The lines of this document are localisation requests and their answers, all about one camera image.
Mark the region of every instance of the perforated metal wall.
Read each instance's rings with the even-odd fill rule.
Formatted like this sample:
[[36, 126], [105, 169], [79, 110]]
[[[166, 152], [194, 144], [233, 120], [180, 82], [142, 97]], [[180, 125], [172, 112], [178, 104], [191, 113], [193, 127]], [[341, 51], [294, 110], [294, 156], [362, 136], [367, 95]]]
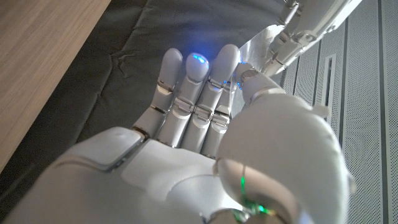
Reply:
[[389, 223], [398, 223], [398, 1], [382, 2]]
[[322, 39], [321, 52], [319, 57], [317, 93], [315, 103], [320, 104], [322, 99], [323, 76], [325, 69], [325, 58], [336, 54], [335, 82], [333, 88], [333, 105], [331, 108], [331, 127], [336, 136], [340, 131], [340, 104], [341, 104], [341, 76], [343, 73], [343, 54], [344, 54], [345, 22], [332, 33]]
[[348, 223], [382, 223], [381, 112], [377, 1], [348, 18], [343, 152], [356, 178]]
[[315, 88], [315, 77], [317, 75], [317, 58], [319, 43], [308, 49], [300, 56], [298, 63], [295, 94], [303, 98], [309, 105], [313, 104], [313, 90]]
[[287, 94], [292, 95], [294, 89], [294, 79], [297, 71], [297, 59], [286, 68], [286, 76], [284, 80], [284, 90]]

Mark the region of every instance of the glowing blue light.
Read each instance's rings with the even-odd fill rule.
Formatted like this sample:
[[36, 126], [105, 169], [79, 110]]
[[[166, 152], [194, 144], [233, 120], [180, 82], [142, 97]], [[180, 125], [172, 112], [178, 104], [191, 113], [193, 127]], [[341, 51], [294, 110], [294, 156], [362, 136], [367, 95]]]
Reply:
[[201, 56], [193, 55], [193, 58], [198, 59], [200, 63], [205, 63], [205, 59], [203, 59]]

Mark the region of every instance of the white robot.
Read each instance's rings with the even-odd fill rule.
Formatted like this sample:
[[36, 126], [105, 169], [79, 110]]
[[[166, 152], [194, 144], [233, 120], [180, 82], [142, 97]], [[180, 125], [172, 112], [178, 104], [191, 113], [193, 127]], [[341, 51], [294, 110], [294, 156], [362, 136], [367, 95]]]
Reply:
[[[360, 2], [288, 0], [261, 56], [226, 45], [210, 66], [190, 54], [179, 89], [183, 58], [168, 50], [133, 128], [73, 146], [5, 223], [344, 223], [353, 184], [323, 119], [329, 110], [286, 95], [270, 76]], [[230, 121], [236, 86], [246, 108]]]

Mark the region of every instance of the wooden table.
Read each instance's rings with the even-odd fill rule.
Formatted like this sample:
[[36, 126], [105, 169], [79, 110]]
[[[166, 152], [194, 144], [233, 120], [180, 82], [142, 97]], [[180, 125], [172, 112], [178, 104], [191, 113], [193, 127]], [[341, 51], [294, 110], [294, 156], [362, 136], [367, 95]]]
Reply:
[[0, 172], [110, 0], [0, 0]]

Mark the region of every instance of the black fabric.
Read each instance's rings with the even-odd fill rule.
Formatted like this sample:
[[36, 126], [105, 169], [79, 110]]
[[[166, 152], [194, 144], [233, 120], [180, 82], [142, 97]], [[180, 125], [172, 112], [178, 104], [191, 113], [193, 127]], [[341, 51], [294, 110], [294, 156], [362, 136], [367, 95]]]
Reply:
[[113, 0], [0, 175], [0, 220], [76, 142], [131, 127], [150, 105], [165, 51], [210, 61], [273, 24], [283, 0]]

